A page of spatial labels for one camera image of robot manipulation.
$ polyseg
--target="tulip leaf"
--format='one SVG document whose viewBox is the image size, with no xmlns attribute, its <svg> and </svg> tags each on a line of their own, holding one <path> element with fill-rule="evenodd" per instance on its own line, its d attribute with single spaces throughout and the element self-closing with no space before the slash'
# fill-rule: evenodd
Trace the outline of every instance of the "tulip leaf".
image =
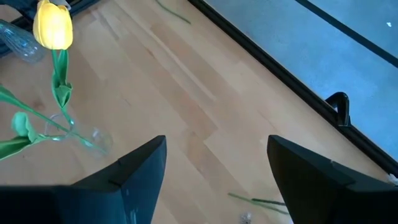
<svg viewBox="0 0 398 224">
<path fill-rule="evenodd" d="M 55 89 L 57 102 L 61 108 L 64 108 L 67 105 L 71 93 L 72 93 L 72 86 L 69 83 L 67 85 L 61 85 Z"/>
<path fill-rule="evenodd" d="M 43 117 L 39 112 L 31 108 L 30 106 L 23 103 L 21 100 L 18 100 L 8 89 L 4 86 L 0 85 L 0 101 L 4 101 L 6 103 L 17 106 L 23 110 L 29 111 L 37 116 Z"/>
<path fill-rule="evenodd" d="M 28 136 L 17 136 L 11 140 L 0 141 L 0 160 L 13 156 L 29 146 L 33 146 L 34 144 L 48 139 L 51 139 L 51 136 L 38 134 L 33 142 Z"/>
<path fill-rule="evenodd" d="M 0 160 L 21 152 L 31 141 L 27 136 L 18 136 L 11 140 L 0 141 Z"/>
<path fill-rule="evenodd" d="M 6 89 L 2 85 L 0 85 L 0 101 L 5 101 L 6 103 L 10 103 L 18 107 L 26 106 L 23 102 L 18 100 L 8 89 Z"/>
<path fill-rule="evenodd" d="M 24 112 L 16 112 L 12 118 L 11 128 L 18 136 L 28 137 L 31 142 L 37 139 L 36 130 L 29 121 L 29 117 Z"/>
<path fill-rule="evenodd" d="M 73 89 L 72 84 L 67 82 L 68 64 L 68 51 L 61 50 L 52 75 L 52 92 L 61 109 L 66 109 Z"/>
</svg>

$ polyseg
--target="light wood surface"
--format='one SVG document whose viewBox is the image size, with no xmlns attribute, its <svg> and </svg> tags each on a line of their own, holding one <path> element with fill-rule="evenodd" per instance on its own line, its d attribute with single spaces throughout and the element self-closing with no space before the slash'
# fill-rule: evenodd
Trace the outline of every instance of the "light wood surface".
<svg viewBox="0 0 398 224">
<path fill-rule="evenodd" d="M 7 5 L 0 5 L 0 19 L 11 22 L 20 16 L 21 14 L 14 8 L 11 8 Z"/>
<path fill-rule="evenodd" d="M 229 198 L 282 200 L 269 167 L 267 137 L 279 134 L 378 179 L 385 173 L 186 0 L 102 0 L 74 18 L 70 111 L 113 137 L 108 157 L 71 141 L 45 142 L 0 162 L 0 184 L 71 184 L 158 134 L 168 142 L 153 223 L 288 223 Z M 0 82 L 44 114 L 52 99 L 50 54 L 35 65 L 0 60 Z M 1 139 L 17 109 L 0 104 Z M 37 129 L 43 122 L 32 117 Z"/>
</svg>

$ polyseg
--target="loose stem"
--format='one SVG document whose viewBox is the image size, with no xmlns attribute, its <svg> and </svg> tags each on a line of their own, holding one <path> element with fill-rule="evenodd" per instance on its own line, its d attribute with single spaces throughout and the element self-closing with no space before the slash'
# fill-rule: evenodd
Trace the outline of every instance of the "loose stem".
<svg viewBox="0 0 398 224">
<path fill-rule="evenodd" d="M 258 198 L 252 198 L 251 200 L 253 202 L 262 202 L 262 203 L 270 203 L 270 204 L 274 204 L 274 205 L 286 206 L 286 204 L 283 202 L 277 202 L 277 201 L 273 201 L 273 200 L 264 200 L 264 199 L 258 199 Z"/>
<path fill-rule="evenodd" d="M 257 206 L 260 206 L 260 207 L 263 207 L 263 208 L 267 208 L 267 209 L 270 209 L 270 210 L 279 212 L 279 213 L 284 214 L 284 215 L 288 215 L 288 214 L 289 214 L 288 212 L 285 212 L 285 211 L 280 210 L 280 209 L 278 209 L 278 208 L 274 208 L 274 207 L 272 207 L 272 206 L 264 205 L 263 203 L 254 202 L 254 201 L 252 201 L 252 200 L 250 200 L 250 199 L 248 199 L 248 198 L 239 196 L 239 195 L 234 194 L 234 193 L 228 193 L 228 195 L 231 196 L 231 197 L 234 197 L 234 198 L 238 198 L 238 199 L 240 199 L 240 200 L 243 200 L 243 201 L 245 201 L 245 202 L 249 202 L 249 203 L 251 203 L 252 205 L 257 205 Z"/>
<path fill-rule="evenodd" d="M 191 22 L 188 19 L 186 19 L 185 17 L 177 14 L 176 12 L 173 12 L 171 9 L 167 8 L 166 6 L 164 6 L 159 0 L 155 0 L 155 1 L 162 9 L 166 10 L 168 13 L 171 13 L 174 16 L 177 16 L 178 18 L 180 18 L 183 21 L 185 21 L 187 24 L 191 24 Z"/>
</svg>

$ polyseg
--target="yellow tulip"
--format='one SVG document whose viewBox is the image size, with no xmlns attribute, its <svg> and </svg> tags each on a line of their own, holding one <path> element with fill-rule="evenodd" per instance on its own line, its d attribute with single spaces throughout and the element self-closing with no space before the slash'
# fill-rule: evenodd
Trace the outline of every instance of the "yellow tulip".
<svg viewBox="0 0 398 224">
<path fill-rule="evenodd" d="M 72 19 L 65 6 L 56 6 L 49 0 L 37 4 L 33 34 L 39 44 L 52 50 L 66 50 L 73 41 Z"/>
</svg>

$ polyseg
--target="glass vase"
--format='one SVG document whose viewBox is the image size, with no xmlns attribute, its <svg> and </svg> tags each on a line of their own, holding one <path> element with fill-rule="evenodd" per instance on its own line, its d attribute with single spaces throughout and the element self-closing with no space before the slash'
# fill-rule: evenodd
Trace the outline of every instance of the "glass vase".
<svg viewBox="0 0 398 224">
<path fill-rule="evenodd" d="M 66 129 L 62 130 L 54 124 L 46 122 L 44 134 L 51 136 L 53 141 L 63 141 L 66 139 L 76 139 L 95 157 L 103 157 L 109 154 L 113 141 L 109 133 L 94 126 L 77 123 L 74 120 L 71 124 L 67 122 L 63 114 L 54 114 L 50 119 Z"/>
<path fill-rule="evenodd" d="M 44 57 L 45 48 L 35 40 L 33 34 L 2 19 L 0 19 L 0 39 L 26 62 L 36 63 Z"/>
</svg>

